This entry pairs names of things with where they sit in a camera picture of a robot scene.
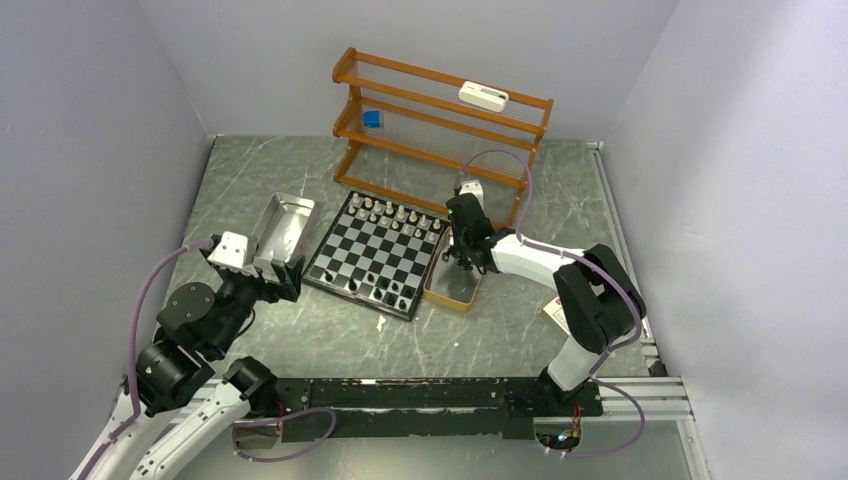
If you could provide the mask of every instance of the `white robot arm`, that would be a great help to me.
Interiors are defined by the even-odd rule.
[[[519,275],[559,294],[571,335],[542,377],[556,385],[560,395],[568,396],[594,373],[601,356],[634,327],[633,315],[619,292],[571,257],[585,258],[602,269],[630,297],[640,318],[645,315],[642,297],[609,247],[564,249],[522,241],[509,228],[496,231],[483,213],[481,192],[473,190],[463,188],[447,202],[453,231],[448,255],[463,268]]]

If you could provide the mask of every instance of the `silver metal tray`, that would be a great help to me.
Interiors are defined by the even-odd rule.
[[[253,264],[263,272],[273,272],[271,261],[287,263],[303,255],[304,244],[314,223],[315,202],[275,193],[253,229],[257,240]]]

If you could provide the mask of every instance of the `chessboard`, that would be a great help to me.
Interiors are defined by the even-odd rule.
[[[303,281],[412,321],[446,221],[350,192]]]

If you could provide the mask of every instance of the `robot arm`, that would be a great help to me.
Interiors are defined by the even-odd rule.
[[[633,317],[624,300],[597,274],[562,254],[582,256],[608,273],[634,301],[642,317],[645,304],[612,250],[595,245],[588,250],[525,245],[514,230],[495,230],[483,213],[477,195],[460,192],[447,202],[453,231],[449,255],[464,268],[481,273],[519,275],[555,290],[562,302],[571,336],[542,372],[560,391],[578,388],[599,357],[633,328]]]
[[[274,393],[268,390],[268,385],[273,390],[276,377],[247,357],[233,363],[211,405],[202,405],[151,448],[214,375],[207,362],[224,359],[256,302],[296,302],[300,296],[303,257],[290,264],[276,260],[257,264],[255,239],[224,232],[212,240],[212,247],[201,253],[221,277],[221,287],[216,292],[203,283],[189,283],[171,294],[156,316],[160,328],[153,342],[139,353],[135,365],[144,414],[132,420],[125,382],[110,421],[72,479],[171,478],[234,419],[247,412],[276,413]]]

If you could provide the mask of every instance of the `white label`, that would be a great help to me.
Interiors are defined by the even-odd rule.
[[[545,315],[551,317],[551,320],[553,320],[566,335],[571,336],[571,331],[568,329],[568,323],[565,322],[565,312],[562,311],[562,303],[560,302],[559,297],[551,300],[550,303],[545,305],[545,308],[543,308],[542,311],[545,312]]]

